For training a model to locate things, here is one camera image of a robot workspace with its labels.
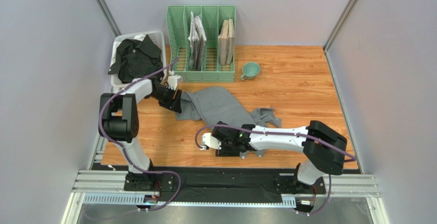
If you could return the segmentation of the grey long sleeve shirt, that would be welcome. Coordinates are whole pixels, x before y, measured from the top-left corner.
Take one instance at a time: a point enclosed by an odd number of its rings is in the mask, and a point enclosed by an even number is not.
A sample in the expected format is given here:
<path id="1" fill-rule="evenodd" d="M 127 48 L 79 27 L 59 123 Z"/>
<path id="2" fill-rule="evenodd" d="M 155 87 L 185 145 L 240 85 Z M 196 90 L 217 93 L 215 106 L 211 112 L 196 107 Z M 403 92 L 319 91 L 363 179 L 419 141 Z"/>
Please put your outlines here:
<path id="1" fill-rule="evenodd" d="M 202 120 L 207 125 L 221 121 L 236 127 L 245 124 L 267 127 L 268 123 L 278 128 L 282 126 L 282 120 L 275 116 L 273 108 L 256 108 L 248 112 L 236 97 L 223 87 L 183 92 L 181 109 L 181 113 L 176 113 L 177 120 Z"/>

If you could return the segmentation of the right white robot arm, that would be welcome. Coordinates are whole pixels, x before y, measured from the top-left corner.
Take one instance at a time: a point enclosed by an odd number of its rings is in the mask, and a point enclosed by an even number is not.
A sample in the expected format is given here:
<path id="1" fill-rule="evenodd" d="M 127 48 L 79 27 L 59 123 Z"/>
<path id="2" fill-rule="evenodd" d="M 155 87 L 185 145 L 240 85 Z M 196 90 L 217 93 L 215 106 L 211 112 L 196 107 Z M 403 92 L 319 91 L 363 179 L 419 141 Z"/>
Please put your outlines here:
<path id="1" fill-rule="evenodd" d="M 210 133 L 202 136 L 201 147 L 214 148 L 217 156 L 242 157 L 249 151 L 262 155 L 270 149 L 302 153 L 306 160 L 297 165 L 285 190 L 291 194 L 310 194 L 323 175 L 343 174 L 347 139 L 318 120 L 291 129 L 253 124 L 238 128 L 220 121 Z"/>

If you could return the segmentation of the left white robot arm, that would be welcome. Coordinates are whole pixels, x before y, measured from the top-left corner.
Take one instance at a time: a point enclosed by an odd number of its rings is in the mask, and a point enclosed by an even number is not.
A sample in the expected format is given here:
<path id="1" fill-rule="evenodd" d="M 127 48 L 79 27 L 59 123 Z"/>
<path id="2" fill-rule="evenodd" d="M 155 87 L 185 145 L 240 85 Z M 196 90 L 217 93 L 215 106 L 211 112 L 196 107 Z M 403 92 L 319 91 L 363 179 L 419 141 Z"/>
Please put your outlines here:
<path id="1" fill-rule="evenodd" d="M 152 97 L 159 106 L 181 113 L 182 90 L 167 87 L 160 80 L 137 79 L 117 93 L 104 93 L 100 99 L 98 131 L 121 151 L 128 163 L 126 191 L 152 191 L 159 186 L 153 163 L 144 153 L 138 139 L 140 121 L 137 104 Z"/>

